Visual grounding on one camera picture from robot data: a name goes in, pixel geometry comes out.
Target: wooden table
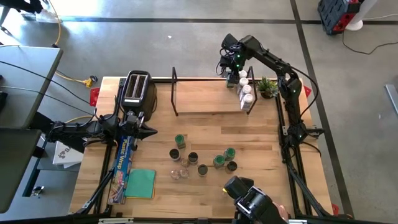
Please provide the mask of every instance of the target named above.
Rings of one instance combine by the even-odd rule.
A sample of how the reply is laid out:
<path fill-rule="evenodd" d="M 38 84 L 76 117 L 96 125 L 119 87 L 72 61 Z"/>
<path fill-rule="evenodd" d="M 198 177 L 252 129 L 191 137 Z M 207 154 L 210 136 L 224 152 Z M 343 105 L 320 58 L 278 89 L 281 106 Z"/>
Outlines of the wooden table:
<path fill-rule="evenodd" d="M 119 78 L 103 78 L 97 102 L 98 114 L 113 112 Z M 220 90 L 226 90 L 224 81 L 209 82 L 212 87 L 218 86 Z M 177 88 L 177 100 L 189 101 L 188 97 L 192 94 L 184 94 L 188 90 L 189 88 Z M 132 162 L 133 168 L 156 170 L 155 196 L 152 200 L 128 198 L 126 204 L 114 205 L 112 213 L 123 212 L 124 217 L 233 218 L 233 199 L 221 189 L 230 177 L 237 175 L 254 179 L 256 187 L 270 195 L 273 201 L 285 205 L 288 212 L 293 214 L 287 169 L 281 163 L 278 144 L 279 120 L 275 100 L 259 98 L 250 115 L 240 112 L 180 113 L 175 116 L 170 103 L 170 91 L 170 84 L 157 84 L 157 109 L 147 125 L 159 132 L 138 142 L 138 150 L 134 153 Z M 305 109 L 307 105 L 303 89 L 300 95 L 301 109 Z M 309 110 L 303 115 L 303 119 L 307 126 L 312 125 Z M 187 157 L 189 152 L 195 151 L 199 156 L 198 164 L 209 166 L 206 177 L 198 176 L 196 166 L 188 168 L 189 179 L 173 180 L 170 177 L 171 170 L 181 167 L 169 157 L 170 149 L 176 147 L 174 137 L 177 134 L 183 134 L 186 139 L 187 148 L 183 151 L 183 156 Z M 317 144 L 311 138 L 306 141 Z M 234 160 L 238 169 L 234 174 L 212 167 L 213 158 L 228 147 L 236 150 Z M 319 153 L 306 145 L 301 145 L 300 148 L 308 188 L 324 209 L 332 213 Z M 97 187 L 104 152 L 105 145 L 101 144 L 86 148 L 70 206 L 71 212 L 77 211 Z M 298 197 L 300 208 L 304 211 L 299 188 Z M 107 199 L 106 189 L 102 208 Z"/>

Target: metal rack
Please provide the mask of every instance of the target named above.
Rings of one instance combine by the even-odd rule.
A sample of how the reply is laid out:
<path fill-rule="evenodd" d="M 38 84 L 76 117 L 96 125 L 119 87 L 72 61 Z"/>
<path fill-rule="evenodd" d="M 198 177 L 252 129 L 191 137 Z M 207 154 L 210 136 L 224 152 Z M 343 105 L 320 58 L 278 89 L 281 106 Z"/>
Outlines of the metal rack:
<path fill-rule="evenodd" d="M 250 107 L 250 110 L 246 112 L 247 115 L 250 114 L 251 110 L 254 108 L 254 105 L 257 102 L 257 90 L 256 90 L 256 79 L 254 77 L 254 72 L 253 72 L 253 67 L 250 66 L 249 70 L 248 70 L 248 78 L 250 78 L 251 80 L 249 81 L 249 84 L 252 85 L 252 89 L 254 92 L 254 101 L 253 104 Z M 184 81 L 220 81 L 220 80 L 226 80 L 225 78 L 216 78 L 216 79 L 196 79 L 196 78 L 184 78 Z M 177 104 L 177 82 L 178 82 L 178 78 L 177 78 L 177 72 L 175 71 L 175 67 L 173 67 L 172 70 L 172 91 L 171 91 L 171 103 L 173 106 L 173 110 L 176 116 L 178 116 L 178 112 L 177 112 L 177 108 L 175 107 L 175 105 Z"/>

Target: white bottle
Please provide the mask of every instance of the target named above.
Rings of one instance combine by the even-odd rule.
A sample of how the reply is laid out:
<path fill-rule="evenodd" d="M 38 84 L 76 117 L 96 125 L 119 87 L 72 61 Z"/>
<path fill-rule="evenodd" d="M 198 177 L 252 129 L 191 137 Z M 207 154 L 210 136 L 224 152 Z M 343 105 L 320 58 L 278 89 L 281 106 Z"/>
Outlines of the white bottle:
<path fill-rule="evenodd" d="M 242 87 L 244 86 L 244 85 L 247 85 L 247 84 L 249 84 L 249 80 L 247 79 L 247 78 L 241 78 L 240 80 L 239 80 L 239 84 L 237 85 L 237 87 L 236 87 L 236 93 L 237 94 L 240 94 L 240 92 L 241 92 L 241 90 L 242 90 Z"/>
<path fill-rule="evenodd" d="M 245 70 L 241 70 L 239 72 L 239 78 L 247 78 L 248 77 L 248 73 Z"/>
<path fill-rule="evenodd" d="M 241 110 L 243 111 L 249 111 L 251 104 L 253 103 L 254 97 L 252 94 L 246 94 L 242 101 L 241 101 Z"/>
<path fill-rule="evenodd" d="M 249 85 L 244 85 L 244 86 L 242 87 L 242 90 L 241 90 L 240 94 L 239 94 L 239 101 L 242 101 L 243 97 L 244 97 L 246 94 L 249 94 L 250 92 L 251 92 L 251 86 L 249 86 Z"/>

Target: green lid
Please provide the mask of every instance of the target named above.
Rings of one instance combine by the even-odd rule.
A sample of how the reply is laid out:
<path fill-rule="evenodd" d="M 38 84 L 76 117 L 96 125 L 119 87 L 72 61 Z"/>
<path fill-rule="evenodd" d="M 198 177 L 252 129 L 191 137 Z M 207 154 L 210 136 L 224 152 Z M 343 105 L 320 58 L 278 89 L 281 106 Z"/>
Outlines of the green lid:
<path fill-rule="evenodd" d="M 176 137 L 175 137 L 175 142 L 177 142 L 177 143 L 183 143 L 183 141 L 184 141 L 184 136 L 182 135 L 182 134 L 178 134 Z"/>
<path fill-rule="evenodd" d="M 226 154 L 227 154 L 229 157 L 235 156 L 235 149 L 233 149 L 233 148 L 227 148 Z"/>
<path fill-rule="evenodd" d="M 217 164 L 223 164 L 224 163 L 224 156 L 218 155 L 215 157 L 215 161 Z"/>

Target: desk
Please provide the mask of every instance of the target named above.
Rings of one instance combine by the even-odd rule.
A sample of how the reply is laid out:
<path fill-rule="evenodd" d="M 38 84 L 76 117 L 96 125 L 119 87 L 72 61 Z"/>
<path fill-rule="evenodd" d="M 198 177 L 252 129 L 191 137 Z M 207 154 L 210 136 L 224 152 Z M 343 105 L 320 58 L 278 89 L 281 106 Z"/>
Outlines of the desk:
<path fill-rule="evenodd" d="M 61 56 L 62 50 L 55 48 L 17 46 L 0 48 L 0 61 L 28 69 L 50 80 L 54 76 Z M 43 94 L 50 85 L 50 80 L 3 63 L 0 63 L 0 74 L 4 78 L 0 84 L 0 91 L 8 93 L 6 105 L 0 113 L 0 127 L 28 128 L 44 97 Z M 42 94 L 1 88 L 1 86 L 28 88 Z"/>
<path fill-rule="evenodd" d="M 225 88 L 224 81 L 211 82 L 220 82 Z M 113 112 L 118 83 L 119 77 L 103 78 L 97 102 L 98 114 Z M 288 174 L 285 164 L 281 163 L 275 100 L 259 98 L 250 115 L 243 112 L 193 113 L 176 117 L 170 103 L 170 91 L 170 84 L 157 84 L 157 109 L 147 125 L 159 132 L 138 142 L 132 162 L 133 168 L 156 170 L 155 197 L 152 200 L 128 198 L 125 205 L 113 206 L 113 215 L 123 212 L 124 217 L 233 218 L 233 200 L 221 191 L 233 175 L 254 179 L 256 187 L 293 213 Z M 184 92 L 179 92 L 179 97 L 183 98 Z M 304 90 L 300 95 L 300 105 L 302 110 L 308 105 Z M 307 126 L 312 125 L 309 111 L 303 119 Z M 183 155 L 187 156 L 190 151 L 197 152 L 198 164 L 212 166 L 215 155 L 222 154 L 227 147 L 233 147 L 236 149 L 234 160 L 239 168 L 234 174 L 227 174 L 223 169 L 209 167 L 207 176 L 199 177 L 196 167 L 190 166 L 189 179 L 173 180 L 170 171 L 180 167 L 169 158 L 170 149 L 175 148 L 176 134 L 186 137 L 187 148 Z M 316 145 L 316 141 L 310 138 L 307 141 Z M 325 210 L 332 213 L 319 153 L 306 145 L 301 146 L 301 151 L 308 187 Z M 95 144 L 86 148 L 70 212 L 77 211 L 97 187 L 104 152 L 105 145 Z M 300 196 L 302 194 L 299 194 L 300 207 L 304 210 Z M 102 209 L 107 198 L 108 189 L 104 191 Z"/>
<path fill-rule="evenodd" d="M 61 49 L 42 47 L 4 46 L 0 48 L 0 61 L 31 70 L 48 79 L 52 79 L 62 55 Z M 26 167 L 36 150 L 41 135 L 39 130 L 26 130 L 36 114 L 43 94 L 49 87 L 46 80 L 27 71 L 0 63 L 0 91 L 8 93 L 5 107 L 0 112 L 0 179 L 5 181 L 0 187 L 0 213 L 9 208 L 14 194 L 25 173 Z M 27 88 L 40 93 L 25 90 L 1 88 L 12 86 Z M 35 163 L 25 188 L 24 196 L 29 196 L 39 175 Z"/>

